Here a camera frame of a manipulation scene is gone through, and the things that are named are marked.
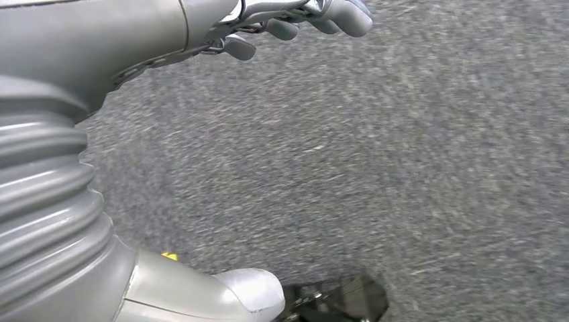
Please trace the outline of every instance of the glove finger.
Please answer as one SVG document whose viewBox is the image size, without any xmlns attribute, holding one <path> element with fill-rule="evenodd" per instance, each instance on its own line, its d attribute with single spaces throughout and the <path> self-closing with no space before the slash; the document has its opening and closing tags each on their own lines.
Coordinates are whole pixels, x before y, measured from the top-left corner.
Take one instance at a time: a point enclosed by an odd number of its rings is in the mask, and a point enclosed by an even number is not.
<svg viewBox="0 0 569 322">
<path fill-rule="evenodd" d="M 332 20 L 309 21 L 309 22 L 316 29 L 328 35 L 334 35 L 340 31 L 340 28 Z"/>
<path fill-rule="evenodd" d="M 326 15 L 343 32 L 352 37 L 362 37 L 370 31 L 373 25 L 369 10 L 358 0 L 332 0 Z"/>
<path fill-rule="evenodd" d="M 232 34 L 225 37 L 223 51 L 227 52 L 238 60 L 249 60 L 255 56 L 257 48 L 247 40 Z"/>
<path fill-rule="evenodd" d="M 270 19 L 265 31 L 280 40 L 292 40 L 299 34 L 299 27 L 293 23 Z"/>
</svg>

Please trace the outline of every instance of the yellow marking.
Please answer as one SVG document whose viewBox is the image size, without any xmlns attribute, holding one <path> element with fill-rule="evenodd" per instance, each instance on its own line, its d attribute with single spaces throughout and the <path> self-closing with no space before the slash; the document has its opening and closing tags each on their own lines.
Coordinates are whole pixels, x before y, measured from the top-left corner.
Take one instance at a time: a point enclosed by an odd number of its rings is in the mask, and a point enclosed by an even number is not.
<svg viewBox="0 0 569 322">
<path fill-rule="evenodd" d="M 170 258 L 171 260 L 175 260 L 176 262 L 178 262 L 178 255 L 177 254 L 165 252 L 165 253 L 162 253 L 162 256 Z"/>
</svg>

